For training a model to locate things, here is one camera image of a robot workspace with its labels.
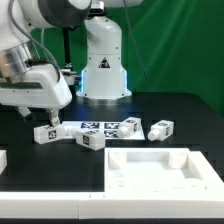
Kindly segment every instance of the black table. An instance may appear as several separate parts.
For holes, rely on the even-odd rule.
[[[8,160],[8,166],[0,176],[0,191],[104,191],[104,150],[94,152],[75,144],[72,139],[44,145],[35,143],[33,128],[48,124],[48,114],[40,109],[32,111],[36,120],[25,123],[14,108],[0,107],[0,147],[7,150]],[[151,125],[160,120],[174,121],[175,131],[163,142],[150,142],[147,138],[145,141],[107,140],[107,147],[186,147],[191,151],[201,151],[224,179],[224,119],[195,95],[134,93],[130,103],[112,107],[81,104],[74,97],[72,103],[60,112],[61,121],[120,122],[127,117],[142,119],[145,137]],[[105,223],[105,220],[64,220],[64,223],[73,222]],[[121,223],[121,220],[107,222]],[[149,222],[174,223],[174,220],[141,220],[141,223]],[[224,220],[191,222],[224,223]],[[23,223],[23,220],[13,220],[12,223]],[[135,220],[122,220],[122,223],[135,223]],[[190,222],[175,220],[175,223]]]

